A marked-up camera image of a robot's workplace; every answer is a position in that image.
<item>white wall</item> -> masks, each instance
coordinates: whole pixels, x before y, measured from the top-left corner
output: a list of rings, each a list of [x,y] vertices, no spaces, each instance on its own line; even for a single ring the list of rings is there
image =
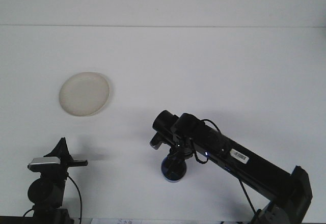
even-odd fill
[[[326,0],[0,0],[1,24],[325,26]]]
[[[213,163],[190,159],[182,181],[164,180],[168,148],[149,141],[168,109],[214,120],[288,172],[301,165],[314,194],[305,222],[325,221],[326,28],[310,27],[325,26],[325,3],[0,0],[0,215],[31,208],[26,193],[38,174],[26,165],[65,136],[70,152],[89,160],[69,171],[85,217],[249,220],[237,180]],[[58,94],[83,71],[104,74],[112,90],[103,111],[78,118]],[[70,182],[64,200],[78,216]]]

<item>sticker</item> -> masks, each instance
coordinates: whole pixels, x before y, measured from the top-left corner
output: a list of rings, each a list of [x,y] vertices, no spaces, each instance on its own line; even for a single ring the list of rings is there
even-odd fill
[[[247,156],[244,154],[241,154],[239,151],[236,151],[235,149],[231,149],[230,154],[233,158],[239,160],[240,162],[246,164],[249,160]]]

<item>paper plate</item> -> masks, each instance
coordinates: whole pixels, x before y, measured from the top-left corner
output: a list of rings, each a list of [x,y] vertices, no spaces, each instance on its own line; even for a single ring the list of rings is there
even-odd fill
[[[83,72],[69,78],[61,87],[61,107],[74,116],[90,116],[107,102],[109,86],[99,73]]]

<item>black robotic arm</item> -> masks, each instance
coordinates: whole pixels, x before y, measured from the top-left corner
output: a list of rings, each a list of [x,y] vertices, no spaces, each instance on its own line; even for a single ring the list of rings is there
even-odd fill
[[[158,149],[165,143],[171,147],[161,167],[169,180],[183,177],[185,160],[193,155],[205,163],[197,158],[198,152],[270,200],[263,210],[257,211],[252,224],[302,222],[312,191],[308,174],[300,166],[289,174],[190,114],[179,118],[165,110],[155,119],[153,128],[157,133],[151,146]]]

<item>cable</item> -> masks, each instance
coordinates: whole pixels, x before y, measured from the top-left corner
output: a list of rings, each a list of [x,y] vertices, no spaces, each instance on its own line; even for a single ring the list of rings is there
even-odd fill
[[[198,158],[198,155],[197,155],[197,151],[195,150],[195,146],[194,146],[194,142],[193,140],[190,140],[191,142],[191,145],[192,145],[192,150],[193,150],[193,153],[195,155],[195,159],[198,163],[201,163],[201,164],[206,164],[208,162],[208,158],[206,159],[206,161],[201,161],[199,158]]]
[[[79,217],[79,224],[82,224],[82,214],[83,214],[83,202],[82,202],[82,195],[80,194],[80,190],[77,186],[77,184],[75,183],[75,181],[69,176],[69,174],[67,173],[67,177],[70,179],[70,181],[72,181],[72,183],[75,185],[77,191],[78,191],[78,195],[79,195],[79,200],[80,200],[80,217]]]
[[[219,133],[221,132],[221,130],[218,128],[218,126],[217,126],[213,121],[211,121],[211,120],[209,120],[209,119],[202,119],[201,121],[208,121],[209,123],[211,123],[211,124],[215,127],[215,129],[216,129]],[[197,154],[196,154],[196,153],[195,153],[195,158],[196,158],[196,160],[197,160],[198,162],[202,163],[202,161],[200,161],[200,160],[197,158]],[[252,209],[253,212],[254,212],[254,217],[257,217],[257,211],[255,210],[254,205],[253,205],[253,203],[251,202],[251,200],[250,200],[250,198],[249,198],[249,195],[248,195],[248,193],[247,193],[247,191],[246,191],[246,189],[245,189],[245,186],[243,185],[243,182],[241,181],[241,178],[240,178],[238,172],[236,171],[236,167],[235,167],[235,166],[234,166],[234,169],[235,169],[236,177],[237,177],[237,179],[239,180],[239,183],[240,183],[240,185],[241,185],[241,188],[243,189],[243,192],[244,192],[244,194],[246,195],[246,198],[247,198],[247,200],[248,200],[248,202],[249,202],[249,205],[250,205],[251,209]]]
[[[25,217],[28,213],[30,213],[33,209],[30,209],[28,211],[25,212],[25,214],[22,217]]]
[[[209,123],[211,123],[211,124],[215,127],[215,129],[216,129],[218,132],[221,132],[221,130],[218,128],[218,126],[217,126],[213,121],[211,121],[211,120],[209,120],[209,119],[202,119],[201,121],[208,121]]]
[[[255,210],[255,207],[254,207],[253,203],[251,202],[251,200],[250,200],[250,198],[249,198],[249,195],[248,195],[248,193],[247,193],[247,191],[246,191],[246,189],[245,189],[245,186],[243,185],[243,182],[241,181],[241,178],[240,178],[240,176],[239,176],[239,174],[238,174],[238,172],[237,172],[237,170],[236,170],[236,167],[235,167],[235,166],[233,166],[233,167],[234,167],[234,172],[235,172],[235,174],[236,174],[236,177],[237,177],[237,179],[239,180],[239,183],[240,183],[240,185],[241,185],[241,188],[243,189],[243,192],[244,192],[244,194],[246,195],[246,198],[247,198],[247,200],[248,200],[248,202],[249,202],[249,205],[250,205],[251,209],[252,209],[253,212],[254,212],[254,218],[258,218],[258,216],[257,216],[257,213],[258,213],[258,212]]]

